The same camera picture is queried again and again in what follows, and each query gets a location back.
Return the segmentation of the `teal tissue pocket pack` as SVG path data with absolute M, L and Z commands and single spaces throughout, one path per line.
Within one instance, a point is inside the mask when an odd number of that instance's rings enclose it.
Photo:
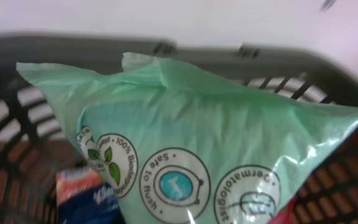
M 358 127 L 358 108 L 299 102 L 189 63 L 126 53 L 102 75 L 18 63 L 127 223 L 268 223 Z

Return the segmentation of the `Kleenex tissue multipack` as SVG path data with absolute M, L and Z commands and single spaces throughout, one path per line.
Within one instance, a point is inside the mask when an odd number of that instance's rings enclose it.
M 113 188 L 90 167 L 56 175 L 58 222 L 125 224 Z

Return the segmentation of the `grey plastic lattice basket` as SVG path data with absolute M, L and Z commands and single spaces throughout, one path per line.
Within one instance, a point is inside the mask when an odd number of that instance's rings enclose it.
M 294 100 L 358 106 L 358 82 L 349 72 L 303 50 L 250 44 L 183 48 L 158 39 L 0 36 L 0 223 L 56 223 L 55 174 L 85 164 L 42 94 L 17 74 L 16 63 L 63 63 L 112 74 L 121 71 L 124 52 L 187 61 Z M 358 130 L 299 190 L 291 220 L 358 223 Z

